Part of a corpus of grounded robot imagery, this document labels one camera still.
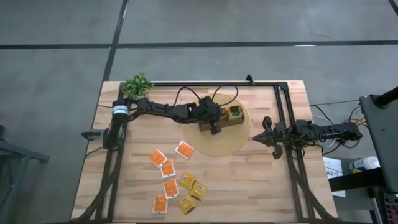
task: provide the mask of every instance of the orange packet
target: orange packet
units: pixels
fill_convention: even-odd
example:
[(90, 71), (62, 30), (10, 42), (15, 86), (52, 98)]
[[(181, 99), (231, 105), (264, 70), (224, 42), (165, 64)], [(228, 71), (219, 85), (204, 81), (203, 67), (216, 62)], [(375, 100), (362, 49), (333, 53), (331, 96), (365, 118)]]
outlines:
[(167, 158), (163, 155), (160, 150), (156, 150), (152, 155), (149, 156), (150, 160), (155, 164), (155, 166), (159, 169), (166, 163)]
[(175, 175), (175, 170), (173, 166), (173, 160), (167, 159), (162, 168), (160, 168), (162, 173), (162, 178), (172, 177)]
[(174, 198), (180, 192), (178, 191), (177, 182), (175, 179), (168, 180), (163, 183), (164, 194), (166, 195), (167, 199)]
[(180, 144), (178, 144), (178, 146), (175, 148), (175, 151), (186, 159), (189, 159), (193, 153), (193, 150), (194, 149), (184, 141), (180, 141)]
[(164, 195), (156, 195), (155, 203), (152, 209), (152, 214), (166, 214), (167, 213), (167, 199)]

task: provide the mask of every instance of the small box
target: small box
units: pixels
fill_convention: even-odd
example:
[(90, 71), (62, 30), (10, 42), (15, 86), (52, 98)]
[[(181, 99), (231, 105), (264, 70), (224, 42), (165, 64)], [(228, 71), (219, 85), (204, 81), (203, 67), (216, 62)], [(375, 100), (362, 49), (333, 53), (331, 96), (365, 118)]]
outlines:
[(197, 180), (197, 177), (195, 177), (192, 174), (189, 174), (187, 172), (183, 173), (180, 180), (178, 183), (182, 186), (185, 187), (188, 190), (191, 190), (195, 181)]
[(181, 208), (182, 212), (186, 215), (192, 212), (192, 210), (194, 210), (195, 207), (197, 206), (195, 205), (195, 202), (193, 201), (190, 195), (186, 195), (180, 200), (178, 200), (178, 205)]
[(175, 175), (175, 170), (173, 166), (173, 160), (167, 159), (162, 168), (160, 168), (162, 173), (162, 178), (172, 177)]
[(156, 195), (155, 203), (152, 209), (152, 214), (166, 214), (167, 213), (167, 199), (164, 195)]
[(178, 144), (178, 146), (175, 148), (175, 151), (186, 159), (189, 159), (193, 153), (193, 150), (194, 149), (184, 141), (180, 141), (180, 144)]
[(167, 161), (167, 158), (163, 155), (160, 150), (156, 150), (152, 155), (149, 156), (150, 160), (155, 164), (155, 166), (159, 169), (163, 164)]
[(175, 179), (164, 182), (163, 189), (167, 199), (175, 198), (178, 194), (180, 194)]
[(203, 198), (205, 197), (206, 193), (207, 193), (207, 186), (202, 184), (199, 181), (196, 181), (195, 184), (192, 187), (190, 195), (194, 199), (202, 201)]

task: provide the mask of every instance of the gray floor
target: gray floor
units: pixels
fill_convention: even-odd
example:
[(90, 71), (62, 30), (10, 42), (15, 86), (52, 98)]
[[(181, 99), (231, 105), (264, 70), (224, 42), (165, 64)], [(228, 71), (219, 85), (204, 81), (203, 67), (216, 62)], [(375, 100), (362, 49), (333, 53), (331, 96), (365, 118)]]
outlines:
[[(0, 1), (0, 44), (111, 43), (122, 0)], [(398, 40), (387, 0), (130, 0), (120, 42)], [(69, 219), (108, 49), (0, 50), (6, 139), (50, 154), (32, 162), (13, 223)], [(110, 80), (305, 80), (311, 103), (358, 99), (398, 84), (398, 46), (119, 49)], [(356, 103), (322, 106), (336, 123)], [(369, 133), (330, 157), (375, 155)], [(370, 222), (363, 192), (336, 198), (344, 220)]]

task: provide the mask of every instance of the black stripe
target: black stripe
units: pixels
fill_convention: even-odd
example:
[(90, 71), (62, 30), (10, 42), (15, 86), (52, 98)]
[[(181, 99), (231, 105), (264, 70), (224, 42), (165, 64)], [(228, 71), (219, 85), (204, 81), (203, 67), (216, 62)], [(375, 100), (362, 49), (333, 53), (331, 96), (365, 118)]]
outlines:
[(129, 0), (123, 0), (122, 8), (120, 9), (118, 24), (114, 31), (112, 47), (111, 47), (111, 50), (109, 51), (108, 60), (106, 61), (106, 66), (105, 66), (104, 76), (102, 77), (102, 82), (108, 81), (109, 76), (111, 75), (113, 60), (114, 60), (114, 56), (116, 54), (116, 49), (118, 46), (120, 33), (122, 31), (122, 26), (123, 26), (123, 21), (124, 21), (124, 13), (126, 12), (128, 2), (129, 2)]
[(398, 16), (398, 6), (397, 6), (396, 2), (394, 0), (388, 0), (388, 1), (390, 2), (392, 9), (394, 10), (394, 12), (396, 12), (396, 14)]
[(0, 49), (108, 49), (112, 44), (22, 44), (0, 45)]
[(119, 49), (163, 49), (195, 47), (289, 47), (297, 45), (353, 46), (353, 45), (398, 45), (398, 40), (364, 41), (286, 41), (286, 42), (175, 42), (118, 44)]

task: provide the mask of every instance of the green plant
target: green plant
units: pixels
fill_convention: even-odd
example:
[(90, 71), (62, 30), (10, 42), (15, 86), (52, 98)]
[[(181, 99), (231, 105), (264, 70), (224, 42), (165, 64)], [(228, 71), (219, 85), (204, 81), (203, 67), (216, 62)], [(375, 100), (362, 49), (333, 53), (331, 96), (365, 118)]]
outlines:
[(152, 87), (154, 87), (154, 84), (145, 78), (144, 72), (140, 72), (135, 74), (134, 78), (130, 78), (123, 83), (121, 89), (125, 98), (138, 99), (146, 96)]

